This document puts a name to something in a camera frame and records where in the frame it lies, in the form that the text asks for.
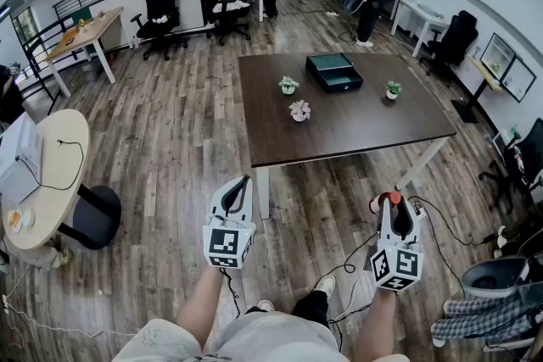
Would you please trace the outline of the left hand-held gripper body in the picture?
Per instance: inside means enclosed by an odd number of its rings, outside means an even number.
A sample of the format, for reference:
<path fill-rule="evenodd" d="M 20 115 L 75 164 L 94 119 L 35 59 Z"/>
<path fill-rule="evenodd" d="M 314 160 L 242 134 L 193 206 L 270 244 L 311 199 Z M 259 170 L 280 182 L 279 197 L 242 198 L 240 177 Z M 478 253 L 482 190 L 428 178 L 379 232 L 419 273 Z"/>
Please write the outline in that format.
<path fill-rule="evenodd" d="M 254 244 L 256 225 L 212 214 L 203 227 L 204 257 L 208 265 L 241 269 Z"/>

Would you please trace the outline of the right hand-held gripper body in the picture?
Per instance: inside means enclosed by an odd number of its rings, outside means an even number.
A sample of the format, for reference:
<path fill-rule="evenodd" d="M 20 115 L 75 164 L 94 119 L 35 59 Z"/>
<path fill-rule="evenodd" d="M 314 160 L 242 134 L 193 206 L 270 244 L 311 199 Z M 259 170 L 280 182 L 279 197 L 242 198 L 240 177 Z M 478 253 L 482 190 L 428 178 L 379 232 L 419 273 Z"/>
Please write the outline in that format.
<path fill-rule="evenodd" d="M 379 239 L 370 259 L 377 287 L 402 292 L 420 281 L 423 253 L 418 243 L 389 243 Z"/>

